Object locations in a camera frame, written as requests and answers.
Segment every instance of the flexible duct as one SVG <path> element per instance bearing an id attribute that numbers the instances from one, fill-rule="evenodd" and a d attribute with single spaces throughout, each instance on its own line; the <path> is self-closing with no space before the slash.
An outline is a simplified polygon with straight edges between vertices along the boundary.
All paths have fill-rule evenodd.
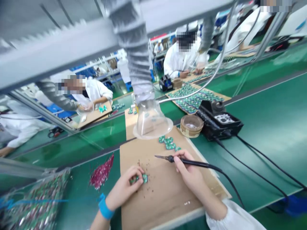
<path id="1" fill-rule="evenodd" d="M 50 99 L 50 101 L 61 107 L 63 110 L 75 111 L 78 108 L 76 102 L 73 102 L 64 95 L 57 93 L 57 87 L 50 79 L 43 79 L 35 84 Z"/>
<path id="2" fill-rule="evenodd" d="M 201 33 L 202 34 L 201 44 L 199 46 L 199 53 L 208 52 L 213 38 L 214 23 L 215 23 L 215 17 L 209 16 L 207 18 L 204 18 L 202 33 Z"/>
<path id="3" fill-rule="evenodd" d="M 103 0 L 118 43 L 127 53 L 131 85 L 136 102 L 154 99 L 149 71 L 148 37 L 139 0 Z"/>

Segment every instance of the hand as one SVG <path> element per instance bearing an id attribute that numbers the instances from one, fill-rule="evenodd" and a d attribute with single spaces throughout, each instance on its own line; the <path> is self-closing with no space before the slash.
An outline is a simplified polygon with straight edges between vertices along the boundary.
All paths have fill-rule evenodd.
<path id="1" fill-rule="evenodd" d="M 14 148 L 4 147 L 3 149 L 0 149 L 0 157 L 5 157 L 13 151 L 14 151 Z"/>
<path id="2" fill-rule="evenodd" d="M 187 150 L 179 150 L 173 154 L 176 164 L 176 171 L 182 175 L 182 179 L 187 187 L 199 198 L 206 186 L 203 176 L 198 167 L 193 165 L 184 165 L 180 158 L 193 160 L 194 158 Z"/>
<path id="3" fill-rule="evenodd" d="M 200 74 L 200 73 L 202 73 L 203 70 L 204 70 L 204 68 L 202 68 L 202 69 L 197 69 L 197 68 L 196 68 L 195 73 L 196 73 L 196 74 Z"/>
<path id="4" fill-rule="evenodd" d="M 118 179 L 106 198 L 106 205 L 109 210 L 114 211 L 122 206 L 142 186 L 144 182 L 142 174 L 144 173 L 141 167 L 132 166 Z M 139 177 L 139 180 L 131 185 L 130 180 L 135 179 L 136 176 Z"/>
<path id="5" fill-rule="evenodd" d="M 190 73 L 190 71 L 183 71 L 183 72 L 180 72 L 179 77 L 180 77 L 181 79 L 186 78 L 186 77 L 188 76 L 189 73 Z"/>

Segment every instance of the blue bin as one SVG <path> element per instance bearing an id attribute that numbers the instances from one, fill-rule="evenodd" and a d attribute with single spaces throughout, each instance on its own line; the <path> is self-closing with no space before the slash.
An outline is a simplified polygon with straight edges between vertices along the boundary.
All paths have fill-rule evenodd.
<path id="1" fill-rule="evenodd" d="M 292 217 L 299 217 L 307 213 L 307 197 L 289 196 L 289 205 L 286 213 Z"/>

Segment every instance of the person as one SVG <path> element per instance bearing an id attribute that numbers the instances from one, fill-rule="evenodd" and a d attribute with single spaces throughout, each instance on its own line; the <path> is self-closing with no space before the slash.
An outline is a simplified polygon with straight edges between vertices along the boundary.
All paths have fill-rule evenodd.
<path id="1" fill-rule="evenodd" d="M 112 104 L 113 92 L 100 81 L 89 78 L 80 78 L 70 70 L 65 70 L 50 77 L 60 88 L 65 88 L 72 92 L 72 96 L 79 103 L 87 102 L 90 99 L 95 107 L 101 103 L 110 101 Z"/>
<path id="2" fill-rule="evenodd" d="M 164 60 L 164 74 L 171 79 L 188 76 L 190 63 L 196 59 L 201 44 L 197 31 L 197 21 L 177 28 L 176 43 L 168 49 Z M 202 70 L 196 69 L 196 73 L 201 73 Z"/>
<path id="3" fill-rule="evenodd" d="M 249 35 L 246 37 L 246 39 L 241 43 L 241 45 L 231 52 L 237 52 L 239 50 L 243 50 L 246 46 L 250 44 L 252 39 L 256 36 L 256 34 L 265 26 L 266 21 L 271 17 L 271 13 L 263 11 L 263 7 L 257 7 L 257 5 L 253 6 L 253 12 L 246 14 L 244 16 L 244 21 L 237 24 L 233 31 L 229 35 L 229 40 L 226 46 L 225 55 L 229 54 L 230 50 L 232 50 L 239 42 L 241 42 L 245 36 L 249 33 L 251 30 L 257 15 L 260 11 L 258 20 L 254 26 L 254 28 L 251 30 Z M 215 59 L 214 63 L 218 63 L 221 58 L 221 54 Z"/>
<path id="4" fill-rule="evenodd" d="M 7 140 L 8 143 L 6 147 L 0 149 L 0 157 L 7 156 L 16 148 L 30 140 L 38 132 L 54 127 L 52 124 L 33 119 L 33 117 L 28 115 L 8 113 L 8 110 L 1 112 L 0 126 L 0 132 L 4 134 L 4 136 L 6 136 L 5 133 L 9 133 L 14 137 Z"/>
<path id="5" fill-rule="evenodd" d="M 23 114 L 30 117 L 38 117 L 40 116 L 39 113 L 35 112 L 33 109 L 29 108 L 23 103 L 15 101 L 13 99 L 9 99 L 6 103 L 7 107 L 9 107 L 14 113 Z"/>
<path id="6" fill-rule="evenodd" d="M 101 69 L 100 69 L 99 66 L 97 66 L 97 65 L 94 66 L 94 69 L 96 70 L 96 73 L 97 73 L 97 76 L 98 76 L 98 77 L 99 77 L 99 76 L 102 76 L 102 75 L 105 75 L 105 74 L 108 73 L 104 68 L 101 68 Z M 104 84 L 105 84 L 107 87 L 110 87 L 110 88 L 113 87 L 112 83 L 110 82 L 110 80 L 109 80 L 107 77 L 101 79 L 101 81 L 103 81 Z"/>
<path id="7" fill-rule="evenodd" d="M 154 54 L 157 55 L 157 53 L 163 52 L 163 45 L 161 43 L 161 40 L 158 41 L 158 43 L 154 46 Z"/>
<path id="8" fill-rule="evenodd" d="M 180 158 L 194 160 L 187 150 L 179 150 L 173 154 L 175 167 L 187 187 L 195 194 L 206 211 L 206 221 L 211 230 L 265 230 L 254 217 L 243 210 L 239 205 L 230 200 L 219 200 L 210 188 L 205 184 L 199 168 L 193 165 L 184 165 Z M 110 212 L 122 206 L 129 197 L 135 193 L 143 184 L 138 180 L 130 185 L 131 178 L 138 176 L 142 178 L 144 170 L 139 166 L 132 166 L 116 182 L 103 204 Z M 110 229 L 110 220 L 98 211 L 90 230 Z"/>
<path id="9" fill-rule="evenodd" d="M 226 30 L 227 25 L 229 23 L 229 16 L 230 15 L 228 14 L 226 22 L 220 27 L 220 31 L 222 31 L 222 33 L 220 34 L 220 36 L 218 38 L 218 43 L 217 43 L 217 49 L 219 49 L 219 50 L 222 50 L 224 41 L 226 39 L 226 31 L 225 30 Z M 233 16 L 232 19 L 230 20 L 230 28 L 228 30 L 228 35 L 235 28 L 237 21 L 238 21 L 238 16 Z"/>

